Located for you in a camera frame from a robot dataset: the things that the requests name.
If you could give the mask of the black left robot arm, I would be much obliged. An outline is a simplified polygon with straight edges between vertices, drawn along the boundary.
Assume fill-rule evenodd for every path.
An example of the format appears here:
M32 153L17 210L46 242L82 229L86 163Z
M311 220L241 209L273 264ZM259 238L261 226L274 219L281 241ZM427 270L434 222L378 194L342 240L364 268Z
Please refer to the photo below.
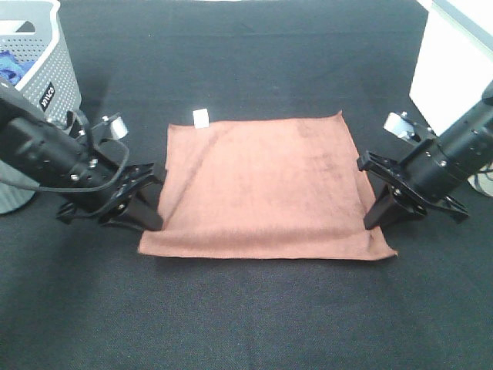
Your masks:
M163 219L144 190L163 184L166 170L156 163L129 164L128 146L101 132L119 117L110 116L93 126L81 110L70 110L71 130L65 133L2 79L1 160L35 185L1 182L58 194L66 202L56 217L65 224L90 219L101 226L161 230Z

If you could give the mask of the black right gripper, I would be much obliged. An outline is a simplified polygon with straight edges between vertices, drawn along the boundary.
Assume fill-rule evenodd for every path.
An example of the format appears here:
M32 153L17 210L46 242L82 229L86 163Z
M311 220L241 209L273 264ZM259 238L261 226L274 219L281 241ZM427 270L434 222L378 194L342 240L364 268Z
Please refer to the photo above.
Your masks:
M469 217L465 206L453 197L444 195L432 200L404 172L401 163L371 152L357 159L359 171L372 173L385 182L372 207L364 216L366 230L386 227L404 221L421 220L428 210L437 210L460 223Z

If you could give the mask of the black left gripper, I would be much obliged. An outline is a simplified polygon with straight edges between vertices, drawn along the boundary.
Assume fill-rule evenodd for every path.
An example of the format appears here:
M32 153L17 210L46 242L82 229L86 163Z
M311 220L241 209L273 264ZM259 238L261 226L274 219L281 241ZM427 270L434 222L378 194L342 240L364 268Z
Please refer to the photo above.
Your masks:
M163 182L164 166L158 163L127 166L118 180L102 190L67 194L68 202L59 208L56 218L65 224L94 219L106 227L161 230L159 194L153 185Z

